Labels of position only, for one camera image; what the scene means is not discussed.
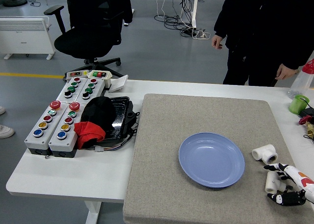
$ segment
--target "blue button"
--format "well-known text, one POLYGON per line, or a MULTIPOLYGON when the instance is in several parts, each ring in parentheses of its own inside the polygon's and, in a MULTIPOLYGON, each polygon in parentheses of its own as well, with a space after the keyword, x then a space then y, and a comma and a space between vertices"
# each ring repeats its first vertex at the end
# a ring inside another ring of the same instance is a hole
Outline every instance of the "blue button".
POLYGON ((37 129, 36 131, 34 131, 33 135, 38 138, 38 137, 41 137, 43 135, 43 130, 41 129, 37 129))
POLYGON ((65 132, 59 132, 58 135, 57 135, 57 138, 59 140, 63 140, 67 137, 67 134, 65 132))

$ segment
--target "red cloth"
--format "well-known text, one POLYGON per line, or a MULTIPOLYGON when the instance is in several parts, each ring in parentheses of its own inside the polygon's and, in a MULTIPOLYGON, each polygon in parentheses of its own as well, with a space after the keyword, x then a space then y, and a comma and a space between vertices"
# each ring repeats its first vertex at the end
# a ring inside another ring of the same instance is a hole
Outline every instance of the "red cloth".
POLYGON ((91 139, 97 139, 97 142, 100 142, 106 135, 106 132, 100 126, 88 121, 75 123, 74 131, 78 135, 78 149, 81 149, 83 144, 91 139))

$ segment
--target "plastic bottle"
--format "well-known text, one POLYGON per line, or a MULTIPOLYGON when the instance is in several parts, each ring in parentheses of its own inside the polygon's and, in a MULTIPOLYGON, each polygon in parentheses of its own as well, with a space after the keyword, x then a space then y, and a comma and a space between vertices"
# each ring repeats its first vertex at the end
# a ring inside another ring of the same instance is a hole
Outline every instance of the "plastic bottle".
POLYGON ((288 90, 288 97, 293 99, 296 95, 304 95, 310 88, 314 77, 314 59, 307 62, 288 90))

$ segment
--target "robotic hand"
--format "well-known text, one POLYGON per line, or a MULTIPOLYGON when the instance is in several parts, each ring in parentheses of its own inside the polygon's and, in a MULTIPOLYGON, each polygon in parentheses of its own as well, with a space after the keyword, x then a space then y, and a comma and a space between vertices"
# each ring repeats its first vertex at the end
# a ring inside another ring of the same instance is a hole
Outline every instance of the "robotic hand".
POLYGON ((314 181, 308 176, 300 172, 297 168, 286 164, 270 164, 264 166, 265 169, 278 171, 278 175, 282 180, 292 180, 300 191, 284 192, 281 195, 273 195, 268 193, 267 196, 277 204, 282 206, 303 205, 306 200, 314 203, 314 181))

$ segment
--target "black jacket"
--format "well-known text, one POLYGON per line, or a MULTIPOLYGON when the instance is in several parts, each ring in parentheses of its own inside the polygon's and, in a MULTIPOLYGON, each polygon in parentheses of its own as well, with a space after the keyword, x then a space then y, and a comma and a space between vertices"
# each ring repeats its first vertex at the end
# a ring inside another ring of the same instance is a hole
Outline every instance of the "black jacket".
POLYGON ((214 30, 231 51, 297 69, 314 51, 313 17, 312 0, 225 0, 214 30))
POLYGON ((98 7, 104 1, 108 3, 108 10, 110 11, 108 18, 123 13, 123 20, 126 23, 132 22, 133 13, 130 0, 67 0, 71 27, 84 21, 102 19, 103 14, 98 7))

